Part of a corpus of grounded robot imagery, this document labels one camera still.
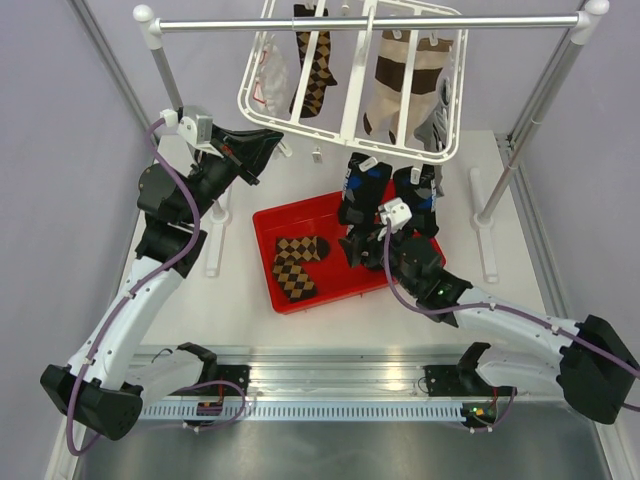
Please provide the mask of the black blue sock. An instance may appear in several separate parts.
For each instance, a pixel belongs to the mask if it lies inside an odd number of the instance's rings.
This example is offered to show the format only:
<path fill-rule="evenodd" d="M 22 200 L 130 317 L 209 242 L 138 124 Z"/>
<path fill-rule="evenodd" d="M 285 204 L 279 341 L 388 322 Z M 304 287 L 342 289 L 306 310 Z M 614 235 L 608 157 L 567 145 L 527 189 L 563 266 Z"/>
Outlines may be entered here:
<path fill-rule="evenodd" d="M 353 152 L 347 164 L 338 221 L 349 235 L 355 228 L 376 224 L 378 207 L 391 179 L 391 165 L 364 153 Z"/>
<path fill-rule="evenodd" d="M 423 165 L 417 184 L 411 182 L 411 171 L 411 167 L 404 167 L 393 174 L 396 196 L 402 199 L 412 214 L 406 228 L 434 238 L 439 232 L 436 219 L 435 167 Z"/>

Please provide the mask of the grey striped sock front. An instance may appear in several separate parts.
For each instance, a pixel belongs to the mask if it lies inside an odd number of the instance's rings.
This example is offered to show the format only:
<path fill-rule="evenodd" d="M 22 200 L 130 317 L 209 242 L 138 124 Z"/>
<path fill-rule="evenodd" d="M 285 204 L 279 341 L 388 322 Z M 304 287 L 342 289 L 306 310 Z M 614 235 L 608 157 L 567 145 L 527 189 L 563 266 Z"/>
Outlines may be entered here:
<path fill-rule="evenodd" d="M 447 144 L 452 82 L 448 76 L 436 86 L 436 102 L 426 119 L 414 130 L 414 137 L 427 152 L 441 152 Z"/>

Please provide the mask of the white clip sock hanger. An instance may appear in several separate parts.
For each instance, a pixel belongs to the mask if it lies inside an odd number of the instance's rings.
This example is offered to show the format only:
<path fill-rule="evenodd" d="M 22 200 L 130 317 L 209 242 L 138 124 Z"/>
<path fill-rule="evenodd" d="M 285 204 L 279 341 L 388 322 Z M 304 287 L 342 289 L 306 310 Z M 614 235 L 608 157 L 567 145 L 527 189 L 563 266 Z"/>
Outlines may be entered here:
<path fill-rule="evenodd" d="M 410 162 L 443 165 L 459 149 L 468 33 L 378 27 L 390 20 L 459 19 L 425 1 L 267 1 L 261 17 L 353 20 L 361 29 L 301 25 L 256 33 L 238 93 L 253 123 Z"/>

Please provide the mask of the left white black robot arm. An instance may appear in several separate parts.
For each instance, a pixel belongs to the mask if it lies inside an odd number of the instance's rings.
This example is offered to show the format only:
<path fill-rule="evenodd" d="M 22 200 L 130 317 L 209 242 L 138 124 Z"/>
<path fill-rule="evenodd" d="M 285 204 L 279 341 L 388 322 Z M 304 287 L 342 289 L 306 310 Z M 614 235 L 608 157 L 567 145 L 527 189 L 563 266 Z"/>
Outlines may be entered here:
<path fill-rule="evenodd" d="M 160 154 L 139 178 L 138 208 L 145 228 L 129 276 L 98 326 L 66 365 L 49 365 L 40 384 L 68 428 L 81 424 L 116 441 L 143 408 L 171 394 L 207 395 L 218 384 L 217 356 L 186 342 L 151 364 L 130 362 L 165 302 L 187 278 L 207 238 L 202 217 L 240 178 L 258 184 L 282 133 L 214 127 L 194 150 L 188 175 Z"/>

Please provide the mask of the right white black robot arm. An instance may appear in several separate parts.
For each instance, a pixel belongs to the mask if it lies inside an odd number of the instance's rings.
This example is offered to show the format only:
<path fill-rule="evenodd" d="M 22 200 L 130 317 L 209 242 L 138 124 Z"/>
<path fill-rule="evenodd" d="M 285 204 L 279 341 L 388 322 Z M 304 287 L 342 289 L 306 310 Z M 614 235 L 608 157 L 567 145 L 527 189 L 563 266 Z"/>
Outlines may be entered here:
<path fill-rule="evenodd" d="M 492 335 L 522 351 L 519 360 L 511 360 L 490 343 L 474 343 L 456 371 L 463 392 L 542 387 L 561 393 L 575 411 L 605 425 L 628 408 L 639 364 L 605 319 L 590 315 L 575 321 L 503 302 L 448 272 L 426 237 L 385 228 L 353 229 L 339 245 L 350 266 L 383 270 L 392 294 L 406 309 L 435 323 Z"/>

